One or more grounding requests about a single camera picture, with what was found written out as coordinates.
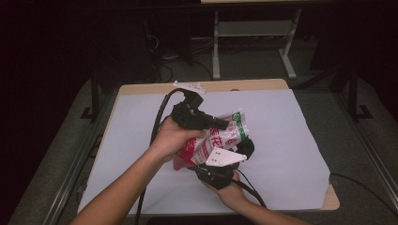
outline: forearm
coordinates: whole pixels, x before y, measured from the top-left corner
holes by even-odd
[[[258,225],[278,225],[278,224],[289,224],[289,225],[307,225],[309,223],[299,220],[294,217],[290,217],[284,214],[280,214],[271,211],[265,207],[252,202],[245,202],[240,207],[234,209],[237,213],[241,214],[245,218],[248,218],[254,224]]]
[[[73,220],[72,224],[120,224],[163,164],[146,151]]]

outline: human hand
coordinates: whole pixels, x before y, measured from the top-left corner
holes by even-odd
[[[192,130],[179,127],[171,116],[164,119],[155,140],[148,151],[156,153],[163,162],[170,161],[173,154],[181,149],[189,139],[205,137],[204,130]]]
[[[239,173],[237,171],[234,171],[233,179],[236,181],[239,180]],[[250,203],[243,193],[243,189],[235,183],[231,183],[229,186],[222,189],[216,189],[205,182],[202,183],[207,188],[213,190],[220,197],[222,203],[236,212],[239,212],[239,210],[244,207],[246,203]]]

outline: white paper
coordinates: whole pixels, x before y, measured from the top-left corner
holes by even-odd
[[[79,211],[147,149],[162,94],[120,96],[106,128]],[[199,110],[214,116],[242,108],[255,150],[239,169],[273,210],[319,209],[329,169],[291,90],[214,92]],[[183,99],[174,94],[164,115]],[[254,202],[257,200],[247,194]],[[135,214],[137,203],[130,210]],[[143,214],[228,213],[194,172],[163,165],[146,190]]]

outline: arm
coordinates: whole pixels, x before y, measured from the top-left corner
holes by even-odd
[[[154,142],[114,182],[94,198],[72,224],[120,224],[164,162],[203,130],[184,130],[171,117],[163,121]]]
[[[234,171],[234,179],[239,180],[239,174]],[[230,209],[248,218],[254,224],[258,225],[306,225],[309,224],[294,217],[271,211],[263,206],[250,202],[243,193],[241,187],[232,183],[228,187],[217,190],[216,188],[205,184],[206,187],[219,195],[222,202]]]

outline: packaging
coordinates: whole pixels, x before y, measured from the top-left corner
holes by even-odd
[[[230,149],[248,136],[249,130],[241,109],[218,116],[218,118],[229,121],[228,128],[226,130],[211,128],[206,130],[205,138],[188,140],[185,147],[180,149],[173,158],[176,171],[205,163],[214,147]]]

